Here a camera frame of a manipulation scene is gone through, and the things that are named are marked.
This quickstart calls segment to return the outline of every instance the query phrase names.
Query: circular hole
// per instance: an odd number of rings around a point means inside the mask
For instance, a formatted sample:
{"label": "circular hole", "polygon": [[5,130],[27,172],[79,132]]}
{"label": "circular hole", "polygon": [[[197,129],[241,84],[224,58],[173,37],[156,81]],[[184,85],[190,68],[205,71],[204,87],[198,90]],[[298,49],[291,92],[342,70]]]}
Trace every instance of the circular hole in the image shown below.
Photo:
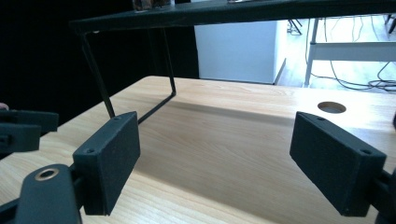
{"label": "circular hole", "polygon": [[341,114],[347,111],[347,108],[344,105],[336,102],[322,102],[318,104],[318,108],[324,112],[332,114]]}
{"label": "circular hole", "polygon": [[42,174],[40,174],[40,177],[44,178],[44,177],[49,177],[51,175],[53,175],[55,172],[53,170],[48,170]]}
{"label": "circular hole", "polygon": [[93,153],[95,151],[95,149],[93,149],[93,148],[87,148],[87,149],[85,149],[85,152],[86,153]]}
{"label": "circular hole", "polygon": [[365,154],[367,154],[367,155],[370,155],[370,154],[371,154],[371,151],[368,150],[368,149],[361,149],[361,152],[362,152],[362,153],[365,153]]}
{"label": "circular hole", "polygon": [[35,176],[35,180],[37,180],[37,181],[48,180],[48,179],[51,179],[51,178],[55,177],[57,174],[59,174],[59,170],[58,169],[49,168],[49,169],[43,170],[40,173],[38,173]]}

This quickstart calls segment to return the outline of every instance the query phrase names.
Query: floor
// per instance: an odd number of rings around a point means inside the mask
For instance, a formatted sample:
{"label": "floor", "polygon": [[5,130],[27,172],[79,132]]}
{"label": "floor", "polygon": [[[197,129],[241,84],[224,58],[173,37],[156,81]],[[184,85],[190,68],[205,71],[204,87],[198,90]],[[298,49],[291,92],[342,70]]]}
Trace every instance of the floor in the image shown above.
{"label": "floor", "polygon": [[[305,79],[306,58],[309,51],[309,41],[312,36],[314,20],[299,20],[302,27],[298,27],[302,35],[297,35],[293,30],[288,34],[288,58],[286,66],[277,82],[281,86],[302,87]],[[385,24],[384,16],[362,16],[349,18],[334,18],[320,20],[318,24],[317,42],[376,42],[376,41],[396,41],[396,31],[388,35],[390,24]],[[367,84],[369,81],[378,80],[378,72],[387,63],[384,62],[332,62],[334,73],[339,79],[351,83]],[[354,91],[340,85],[334,77],[331,62],[314,61],[312,67],[310,85],[313,89],[330,89]],[[396,80],[396,63],[390,62],[380,73],[380,77],[386,80]],[[378,88],[366,90],[366,87],[346,84],[347,87],[359,89],[361,91],[396,93],[396,87],[390,87],[384,91]]]}

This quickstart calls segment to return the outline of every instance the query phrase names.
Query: screw hole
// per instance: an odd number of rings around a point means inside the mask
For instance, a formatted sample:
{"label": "screw hole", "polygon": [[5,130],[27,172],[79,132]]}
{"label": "screw hole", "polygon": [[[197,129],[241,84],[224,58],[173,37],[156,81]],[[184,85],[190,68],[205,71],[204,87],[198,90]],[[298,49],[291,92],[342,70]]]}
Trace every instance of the screw hole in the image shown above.
{"label": "screw hole", "polygon": [[41,178],[49,177],[49,176],[53,175],[54,173],[55,173],[55,172],[54,172],[53,170],[48,170],[48,171],[46,171],[46,172],[44,172],[44,173],[41,173],[41,174],[40,174],[40,177],[41,177]]}
{"label": "screw hole", "polygon": [[59,174],[59,170],[58,169],[49,168],[49,169],[43,170],[40,173],[38,173],[35,176],[35,180],[37,180],[37,181],[48,180],[48,179],[51,179],[51,178],[55,177],[57,174]]}
{"label": "screw hole", "polygon": [[88,148],[85,150],[86,153],[93,153],[95,151],[95,149],[93,148]]}
{"label": "screw hole", "polygon": [[368,149],[361,149],[361,152],[362,153],[365,153],[365,154],[367,154],[367,155],[371,155],[371,151],[370,150],[368,150]]}

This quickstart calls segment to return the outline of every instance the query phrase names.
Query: black metal frame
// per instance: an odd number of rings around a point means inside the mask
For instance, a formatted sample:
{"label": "black metal frame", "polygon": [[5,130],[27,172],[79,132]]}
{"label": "black metal frame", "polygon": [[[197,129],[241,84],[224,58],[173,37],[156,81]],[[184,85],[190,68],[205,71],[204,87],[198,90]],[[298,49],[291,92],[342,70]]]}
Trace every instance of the black metal frame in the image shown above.
{"label": "black metal frame", "polygon": [[296,23],[293,20],[288,20],[289,25],[290,25],[290,32],[292,32],[293,28],[296,29],[298,35],[302,35],[303,33],[301,33],[300,29],[297,27]]}
{"label": "black metal frame", "polygon": [[[167,74],[169,76],[169,81],[170,81],[170,84],[171,84],[172,92],[163,101],[161,101],[159,104],[157,104],[152,109],[150,109],[149,112],[147,112],[145,115],[140,117],[140,119],[138,120],[139,124],[142,123],[144,120],[146,120],[149,116],[154,114],[163,105],[168,103],[177,94],[176,85],[175,85],[175,78],[174,78],[174,72],[173,72],[172,63],[171,63],[171,56],[170,56],[169,47],[168,47],[168,41],[167,41],[166,32],[165,32],[164,28],[161,29],[161,34],[163,36],[163,47],[164,47],[164,52],[165,52],[166,71],[167,71]],[[96,84],[99,87],[99,92],[102,95],[102,99],[103,99],[103,101],[105,103],[108,115],[111,118],[114,118],[116,116],[116,114],[114,112],[113,105],[111,104],[111,100],[110,100],[110,97],[108,95],[105,82],[102,79],[102,75],[100,73],[99,66],[98,66],[95,58],[93,57],[93,54],[92,54],[92,51],[91,51],[91,47],[90,47],[90,44],[89,44],[89,42],[87,40],[86,34],[81,34],[80,35],[80,39],[81,39],[81,44],[82,44],[82,51],[84,52],[85,58],[86,58],[86,60],[88,62],[88,65],[90,66],[90,69],[91,69],[91,71],[92,71],[92,73],[93,73],[93,75],[95,77]]]}
{"label": "black metal frame", "polygon": [[161,28],[172,92],[161,103],[141,117],[139,119],[139,123],[141,123],[177,94],[165,27],[391,13],[395,10],[396,0],[274,0],[230,4],[227,0],[218,0],[177,4],[161,9],[148,10],[144,13],[135,13],[131,10],[97,18],[70,21],[69,25],[81,38],[85,56],[111,118],[115,116],[114,109],[97,63],[91,53],[86,34],[102,31]]}

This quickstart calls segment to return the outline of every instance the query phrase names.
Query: black metal rod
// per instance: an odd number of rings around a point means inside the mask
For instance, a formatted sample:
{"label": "black metal rod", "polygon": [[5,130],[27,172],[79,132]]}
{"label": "black metal rod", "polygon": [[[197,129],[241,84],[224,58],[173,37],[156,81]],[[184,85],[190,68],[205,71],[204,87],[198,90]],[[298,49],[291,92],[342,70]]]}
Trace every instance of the black metal rod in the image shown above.
{"label": "black metal rod", "polygon": [[175,95],[170,94],[168,97],[166,97],[164,100],[162,100],[159,104],[157,104],[156,106],[154,106],[154,108],[150,109],[149,112],[147,112],[145,115],[143,115],[138,121],[137,123],[140,124],[143,121],[145,121],[146,119],[148,119],[151,115],[153,115],[157,110],[159,110],[161,107],[163,107],[163,105],[165,105],[166,103],[168,103]]}
{"label": "black metal rod", "polygon": [[102,99],[105,102],[108,115],[111,118],[114,118],[115,117],[114,108],[113,108],[113,105],[111,104],[110,97],[108,96],[105,82],[102,79],[102,76],[99,71],[99,67],[98,67],[96,60],[94,59],[93,54],[91,52],[90,44],[88,43],[87,37],[85,35],[81,35],[80,38],[81,38],[81,42],[82,42],[82,51],[84,52],[85,58],[87,59],[87,62],[88,62],[88,65],[90,66],[91,71],[95,77],[96,84],[98,85],[99,91],[102,95]]}
{"label": "black metal rod", "polygon": [[393,118],[393,127],[395,127],[396,130],[396,112],[395,112],[395,117]]}
{"label": "black metal rod", "polygon": [[299,35],[302,35],[300,29],[297,27],[296,23],[294,23],[293,20],[289,20],[289,23],[290,23],[290,26],[291,26],[291,27],[294,27],[294,28],[297,30],[297,33],[298,33]]}
{"label": "black metal rod", "polygon": [[169,46],[168,46],[168,39],[166,37],[166,32],[165,29],[161,29],[161,33],[163,34],[163,47],[164,47],[164,53],[165,53],[165,59],[166,59],[166,70],[169,76],[169,81],[171,82],[171,87],[172,87],[172,96],[175,96],[177,94],[176,91],[176,85],[175,85],[175,79],[174,79],[174,72],[172,68],[172,61],[171,61],[171,54],[169,52]]}

